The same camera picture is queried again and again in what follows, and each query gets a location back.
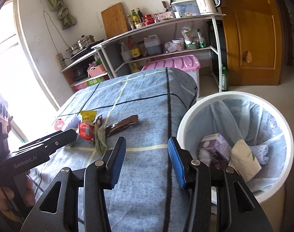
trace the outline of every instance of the white trash can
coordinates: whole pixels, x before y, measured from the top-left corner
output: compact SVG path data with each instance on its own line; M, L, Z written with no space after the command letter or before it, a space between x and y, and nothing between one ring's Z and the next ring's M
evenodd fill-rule
M249 146L267 144L269 161L247 185L259 203L273 196L289 175L294 156L290 127L282 114L266 100L239 91L221 92L201 99L185 114L177 140L197 159L206 135L220 133L231 147L244 139ZM216 190L211 189L216 204Z

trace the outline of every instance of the wooden door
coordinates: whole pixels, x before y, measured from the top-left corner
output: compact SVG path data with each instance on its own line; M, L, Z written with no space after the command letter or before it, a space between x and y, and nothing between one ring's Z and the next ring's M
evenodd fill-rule
M282 32L275 0L224 0L231 86L278 85Z

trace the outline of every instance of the white shelf frame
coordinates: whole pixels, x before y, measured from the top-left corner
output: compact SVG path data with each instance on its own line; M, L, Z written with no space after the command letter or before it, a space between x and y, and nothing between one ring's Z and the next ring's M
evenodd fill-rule
M217 23L216 23L216 18L221 18L225 16L225 14L215 14L215 15L200 15L200 16L193 16L193 17L185 17L185 18L176 18L176 19L172 19L172 20L167 20L167 21L162 21L162 22L158 22L158 23L154 23L154 24L151 24L151 25L147 25L145 27L141 27L141 28L138 28L138 29L135 29L135 30L132 30L132 31L128 31L128 32L125 32L123 34L120 34L118 36L115 36L115 37L112 37L106 41L103 41L102 43L99 43L95 46L92 47L92 49L94 49L93 51L89 52L88 54L84 55L83 57L79 58L78 60L76 60L75 62L71 63L69 66L67 66L65 69L63 69L61 71L61 73L65 72L66 70L72 68L73 66L75 66L76 64L80 63L81 61L85 60L86 58L94 55L96 52L98 52L98 50L101 50L105 59L106 59L106 62L107 62L107 65L108 67L106 68L109 68L110 69L110 73L112 74L112 76L114 78L118 77L116 72L124 66L125 63L121 64L117 69L114 69L112 67L112 64L109 60L109 57L107 56L107 53L105 51L105 46L107 46L108 44L110 43L113 43L113 42L116 42L122 38L125 38L127 36L130 36L130 35L134 35L134 34L137 34L137 33L140 33L140 32L145 32L145 31L148 31L148 30L151 30L151 29L155 29L155 28L159 28L159 27L163 27L163 26L166 26L166 25L171 25L171 24L177 24L177 23L181 23L181 22L188 22L188 21L196 21L196 20L207 20L207 19L211 19L212 21L212 25L213 25L213 28L214 28L214 32L215 32L215 37L216 37L216 48L214 48L213 46L208 46L206 48L203 48L203 49L196 49L196 50L186 50L186 51L179 51L179 52L173 52L173 53L164 53L164 54L160 54L160 55L153 55L153 56L148 56L146 58L141 58L141 59L138 59L138 60L134 60L134 61L131 61L130 63L133 63L133 62L138 62L140 60L144 60L144 59L149 59L149 58L153 58L153 57L157 57L157 56L165 56L165 55L174 55L174 54L178 54L178 53L184 53L184 52L190 52L190 51L200 51L200 50L208 50L208 49L211 49L214 53L216 53L218 55L218 66L219 66L219 80L217 79L217 77L215 76L214 72L212 71L212 66L210 67L211 68L211 74L212 76L214 77L214 79L216 80L218 86L219 86L219 92L221 92L221 88L222 88L222 60L221 60L221 49L220 49L220 40L219 40L219 33L218 33L218 27L217 27Z
M100 74L100 75L97 75L97 76L95 76L95 77L91 77L91 78L87 77L87 78L85 78L85 79L83 79L83 80L80 80L80 81L78 81L78 82L73 83L73 84L71 85L71 87L75 87L75 86L77 86L77 85L83 84L83 83L85 83L85 82L87 82L87 81L90 81L90 80L93 80L93 79L96 79L96 78L100 78L100 77L105 76L105 75L107 75L107 72L106 72L106 73L103 73L103 74Z

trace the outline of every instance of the red jar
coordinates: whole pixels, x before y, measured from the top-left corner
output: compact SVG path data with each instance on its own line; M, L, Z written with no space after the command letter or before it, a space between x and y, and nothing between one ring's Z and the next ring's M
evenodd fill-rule
M144 25L150 25L150 24L153 24L154 23L154 19L153 17L151 16L151 14L148 14L148 15L145 15L145 23Z

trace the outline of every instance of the wooden cutting board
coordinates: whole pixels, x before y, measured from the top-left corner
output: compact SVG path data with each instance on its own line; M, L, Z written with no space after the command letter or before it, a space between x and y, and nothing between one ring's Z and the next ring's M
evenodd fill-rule
M117 3L101 12L106 37L111 38L128 31L122 3Z

